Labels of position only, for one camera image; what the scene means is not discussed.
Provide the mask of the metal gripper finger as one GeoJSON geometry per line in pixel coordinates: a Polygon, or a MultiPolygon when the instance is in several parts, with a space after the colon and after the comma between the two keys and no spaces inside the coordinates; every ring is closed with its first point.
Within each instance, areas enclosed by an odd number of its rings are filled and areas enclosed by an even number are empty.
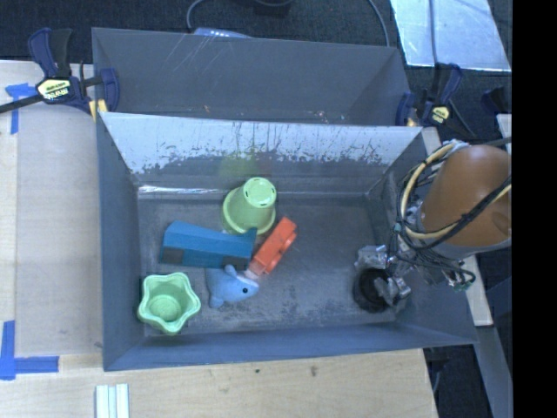
{"type": "Polygon", "coordinates": [[[406,308],[412,289],[400,277],[377,278],[373,282],[379,297],[394,311],[401,312],[406,308]]]}
{"type": "Polygon", "coordinates": [[[354,262],[356,270],[368,268],[385,270],[389,266],[389,254],[386,245],[369,245],[361,247],[354,262]]]}

